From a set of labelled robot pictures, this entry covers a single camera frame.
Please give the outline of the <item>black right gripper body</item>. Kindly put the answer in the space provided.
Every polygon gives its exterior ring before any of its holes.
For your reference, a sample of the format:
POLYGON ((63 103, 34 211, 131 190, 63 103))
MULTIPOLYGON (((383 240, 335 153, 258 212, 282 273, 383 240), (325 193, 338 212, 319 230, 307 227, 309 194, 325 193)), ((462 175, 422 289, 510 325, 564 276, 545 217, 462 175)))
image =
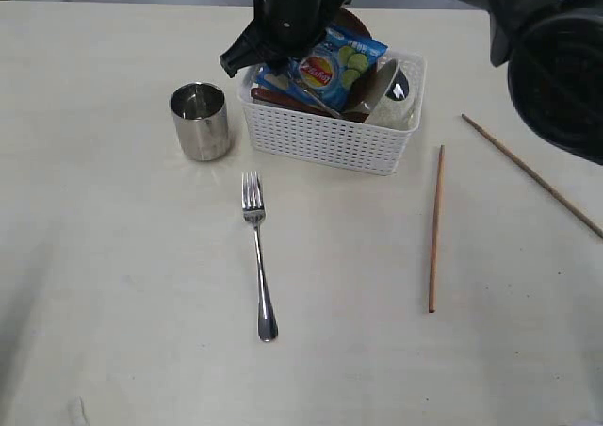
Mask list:
POLYGON ((253 19, 220 55, 231 77, 243 68, 267 64, 277 69, 306 56, 326 27, 351 0, 253 0, 253 19))

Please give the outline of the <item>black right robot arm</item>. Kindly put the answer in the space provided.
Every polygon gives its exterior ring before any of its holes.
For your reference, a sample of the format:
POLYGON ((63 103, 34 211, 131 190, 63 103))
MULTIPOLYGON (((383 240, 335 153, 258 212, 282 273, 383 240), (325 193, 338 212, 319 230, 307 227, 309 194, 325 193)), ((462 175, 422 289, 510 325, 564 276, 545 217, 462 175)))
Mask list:
MULTIPOLYGON (((253 19, 220 56, 229 75, 305 56, 351 0, 253 0, 253 19)), ((490 17, 490 60, 508 68, 524 123, 574 156, 602 160, 602 0, 458 0, 490 17)))

